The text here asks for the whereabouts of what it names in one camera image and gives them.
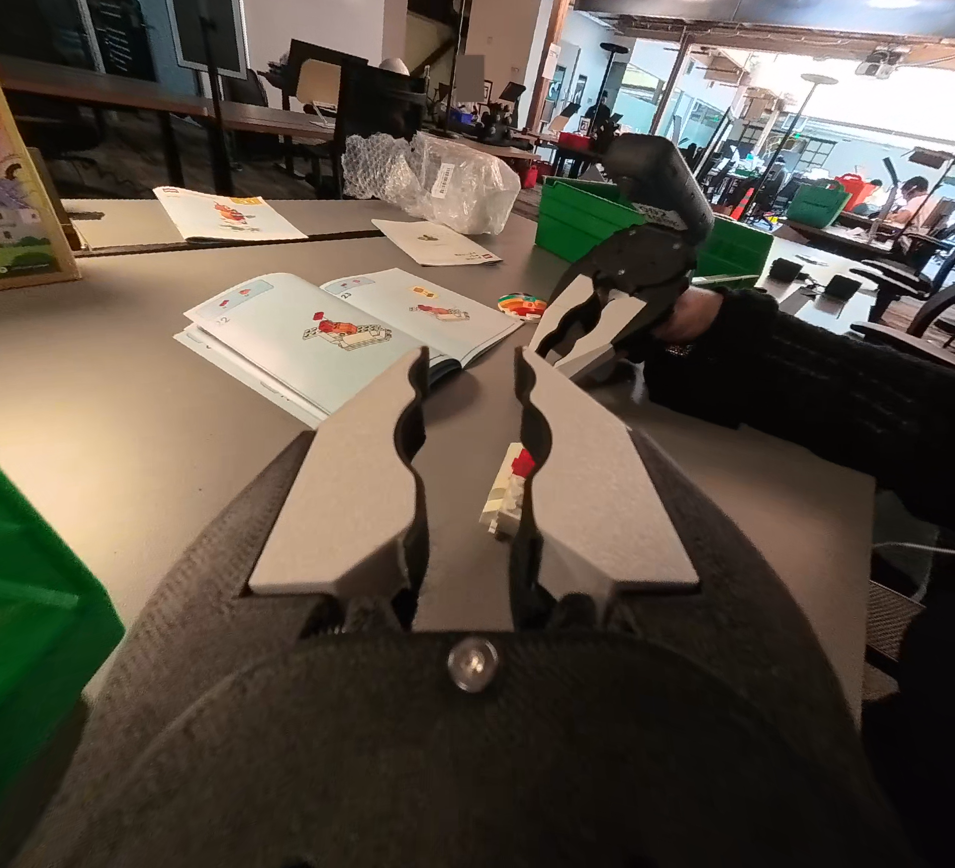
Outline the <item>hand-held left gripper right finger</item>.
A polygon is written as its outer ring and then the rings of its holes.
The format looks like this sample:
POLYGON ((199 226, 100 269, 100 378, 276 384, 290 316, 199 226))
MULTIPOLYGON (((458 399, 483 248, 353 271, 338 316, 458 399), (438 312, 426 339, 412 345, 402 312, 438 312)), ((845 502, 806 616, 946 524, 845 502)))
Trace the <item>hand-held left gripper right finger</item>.
POLYGON ((567 597, 598 622, 628 594, 700 586, 627 425, 531 349, 515 356, 520 443, 532 459, 515 536, 515 623, 567 597))

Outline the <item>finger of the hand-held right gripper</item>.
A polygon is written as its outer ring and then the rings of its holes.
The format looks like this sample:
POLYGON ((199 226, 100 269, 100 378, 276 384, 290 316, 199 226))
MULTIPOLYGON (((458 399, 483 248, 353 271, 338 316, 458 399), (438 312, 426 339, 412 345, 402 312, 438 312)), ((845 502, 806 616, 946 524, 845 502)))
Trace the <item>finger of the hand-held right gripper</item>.
POLYGON ((556 357, 552 366, 575 382, 605 371, 617 356, 614 341, 647 306, 638 296, 610 292, 594 327, 577 338, 566 354, 556 357))
POLYGON ((547 357, 575 328, 586 335, 598 320, 599 292, 593 279, 575 277, 552 296, 527 350, 547 357))

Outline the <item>white red lego build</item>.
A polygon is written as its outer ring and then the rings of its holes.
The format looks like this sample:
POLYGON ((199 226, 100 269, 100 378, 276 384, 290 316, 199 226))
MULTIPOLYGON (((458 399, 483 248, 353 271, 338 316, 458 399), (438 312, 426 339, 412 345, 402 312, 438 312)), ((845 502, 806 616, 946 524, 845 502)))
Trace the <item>white red lego build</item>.
POLYGON ((527 478, 535 469, 530 453, 520 442, 511 443, 479 517, 481 526, 495 540, 513 540, 522 515, 527 478))

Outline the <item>instruction booklet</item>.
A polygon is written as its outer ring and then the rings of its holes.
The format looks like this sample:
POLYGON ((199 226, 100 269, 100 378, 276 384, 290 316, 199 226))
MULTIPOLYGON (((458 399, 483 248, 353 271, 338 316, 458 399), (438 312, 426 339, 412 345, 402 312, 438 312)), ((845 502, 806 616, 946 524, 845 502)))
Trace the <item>instruction booklet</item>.
POLYGON ((412 350, 428 349, 434 387, 521 325, 396 267, 320 286, 264 274, 185 317, 179 344, 310 428, 412 350))
POLYGON ((186 242, 256 244, 307 239, 258 196, 230 197, 170 185, 155 187, 153 194, 186 242))

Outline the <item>green plastic bin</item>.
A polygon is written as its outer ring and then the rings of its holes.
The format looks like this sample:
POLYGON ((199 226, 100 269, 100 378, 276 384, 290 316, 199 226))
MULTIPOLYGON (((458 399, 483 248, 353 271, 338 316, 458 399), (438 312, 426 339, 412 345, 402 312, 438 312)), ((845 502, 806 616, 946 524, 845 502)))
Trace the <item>green plastic bin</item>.
POLYGON ((44 749, 123 636, 101 582, 2 476, 2 795, 44 749))

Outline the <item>colourful lego box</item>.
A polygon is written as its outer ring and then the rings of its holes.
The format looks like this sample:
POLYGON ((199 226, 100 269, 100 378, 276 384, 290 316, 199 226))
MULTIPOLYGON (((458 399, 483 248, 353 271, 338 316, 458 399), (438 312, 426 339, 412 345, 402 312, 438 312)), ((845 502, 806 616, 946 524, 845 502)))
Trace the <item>colourful lego box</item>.
POLYGON ((78 281, 50 195, 1 95, 1 289, 78 281))

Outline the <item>person's right hand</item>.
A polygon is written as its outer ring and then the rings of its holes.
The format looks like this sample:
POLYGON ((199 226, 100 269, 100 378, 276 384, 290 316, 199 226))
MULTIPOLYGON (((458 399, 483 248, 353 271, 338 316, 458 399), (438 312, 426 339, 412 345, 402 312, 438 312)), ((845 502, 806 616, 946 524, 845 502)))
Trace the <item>person's right hand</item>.
POLYGON ((653 336, 667 344, 690 345, 713 324, 724 295, 695 286, 687 288, 675 302, 669 316, 653 330, 653 336))

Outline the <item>white leaflet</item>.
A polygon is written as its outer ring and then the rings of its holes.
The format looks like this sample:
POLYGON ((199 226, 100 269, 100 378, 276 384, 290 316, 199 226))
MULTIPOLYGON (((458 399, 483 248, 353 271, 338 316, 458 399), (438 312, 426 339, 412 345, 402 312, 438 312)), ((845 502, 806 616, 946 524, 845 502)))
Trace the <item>white leaflet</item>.
POLYGON ((502 261, 471 238, 433 222, 373 219, 373 226, 418 265, 493 265, 502 261))

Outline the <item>green basket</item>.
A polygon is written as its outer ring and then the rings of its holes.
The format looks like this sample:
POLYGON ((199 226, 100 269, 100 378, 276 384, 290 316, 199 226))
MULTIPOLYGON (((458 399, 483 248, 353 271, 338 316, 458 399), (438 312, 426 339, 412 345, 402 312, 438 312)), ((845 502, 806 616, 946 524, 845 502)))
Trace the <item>green basket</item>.
POLYGON ((803 183, 787 207, 786 219, 790 224, 824 230, 842 213, 850 198, 837 180, 803 183))

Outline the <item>red bucket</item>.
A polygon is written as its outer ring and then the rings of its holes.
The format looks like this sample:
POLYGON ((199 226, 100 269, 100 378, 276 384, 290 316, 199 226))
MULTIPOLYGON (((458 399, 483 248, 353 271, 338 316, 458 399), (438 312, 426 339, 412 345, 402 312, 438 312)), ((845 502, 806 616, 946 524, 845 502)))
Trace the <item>red bucket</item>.
POLYGON ((880 179, 867 179, 858 173, 844 173, 835 178, 845 193, 849 196, 842 211, 852 212, 857 206, 863 205, 870 196, 882 187, 880 179))

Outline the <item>black office chair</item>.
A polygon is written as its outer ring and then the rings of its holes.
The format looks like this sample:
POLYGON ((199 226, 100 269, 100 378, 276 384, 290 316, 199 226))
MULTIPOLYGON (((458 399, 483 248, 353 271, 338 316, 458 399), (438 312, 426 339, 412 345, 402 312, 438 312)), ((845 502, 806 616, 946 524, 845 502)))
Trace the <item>black office chair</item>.
POLYGON ((851 331, 864 343, 953 369, 953 321, 942 320, 943 314, 954 306, 954 286, 945 285, 954 266, 953 230, 944 239, 911 231, 905 235, 929 248, 930 255, 948 252, 938 273, 928 278, 919 270, 888 259, 866 259, 859 267, 853 267, 854 274, 873 282, 877 290, 867 321, 851 325, 851 331), (886 310, 903 297, 922 301, 906 330, 881 324, 886 310))

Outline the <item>bubble wrap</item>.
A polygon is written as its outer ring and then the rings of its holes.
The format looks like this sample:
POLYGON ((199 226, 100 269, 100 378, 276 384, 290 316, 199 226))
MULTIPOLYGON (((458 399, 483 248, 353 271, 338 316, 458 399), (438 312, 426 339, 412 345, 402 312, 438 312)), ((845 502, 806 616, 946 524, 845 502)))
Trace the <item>bubble wrap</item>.
POLYGON ((349 135, 340 163, 345 197, 405 206, 422 192, 418 159, 412 142, 404 138, 385 133, 349 135))

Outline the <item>floor lamp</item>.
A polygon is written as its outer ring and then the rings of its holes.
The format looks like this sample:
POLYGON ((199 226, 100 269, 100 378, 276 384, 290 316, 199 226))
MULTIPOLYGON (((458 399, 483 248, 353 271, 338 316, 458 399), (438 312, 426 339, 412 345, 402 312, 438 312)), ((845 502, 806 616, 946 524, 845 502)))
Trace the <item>floor lamp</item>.
POLYGON ((740 219, 742 221, 745 221, 750 216, 757 202, 759 193, 761 192, 763 186, 768 181, 770 173, 772 172, 776 162, 779 160, 780 156, 782 155, 785 149, 785 146, 787 145, 787 143, 790 141, 791 137, 793 136, 795 127, 798 125, 800 118, 805 112, 807 105, 809 104, 810 100, 813 98, 818 87, 831 87, 831 86, 837 85, 839 82, 838 79, 830 75, 819 74, 819 73, 803 73, 801 74, 801 79, 805 81, 806 83, 810 84, 810 90, 808 94, 806 95, 805 99, 803 100, 802 104, 800 105, 798 111, 794 113, 793 118, 791 122, 789 122, 789 125, 786 131, 784 132, 776 150, 773 152, 765 170, 763 171, 763 173, 758 179, 758 182, 754 186, 753 192, 750 195, 749 199, 747 200, 747 204, 744 206, 743 211, 740 215, 740 219))

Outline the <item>closed instruction booklet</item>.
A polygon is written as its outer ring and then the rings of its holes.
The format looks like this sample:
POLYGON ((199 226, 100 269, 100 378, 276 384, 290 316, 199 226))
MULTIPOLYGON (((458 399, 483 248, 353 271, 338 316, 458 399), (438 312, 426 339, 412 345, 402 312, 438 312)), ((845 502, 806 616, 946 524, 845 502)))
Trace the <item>closed instruction booklet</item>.
POLYGON ((153 194, 186 242, 256 244, 307 239, 258 196, 230 197, 170 185, 155 187, 153 194))

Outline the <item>dark wooden table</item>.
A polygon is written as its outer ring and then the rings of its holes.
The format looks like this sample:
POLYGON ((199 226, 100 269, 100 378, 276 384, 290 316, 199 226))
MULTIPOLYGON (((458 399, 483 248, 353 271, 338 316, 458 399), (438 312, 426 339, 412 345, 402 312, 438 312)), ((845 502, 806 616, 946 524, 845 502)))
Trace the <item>dark wooden table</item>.
POLYGON ((328 142, 334 135, 332 125, 305 113, 176 95, 151 82, 67 65, 4 55, 1 79, 2 86, 14 92, 72 101, 90 108, 147 110, 157 114, 167 171, 175 185, 185 185, 185 179, 171 117, 193 118, 206 130, 215 191, 226 196, 233 195, 234 188, 225 132, 265 134, 316 143, 328 142))

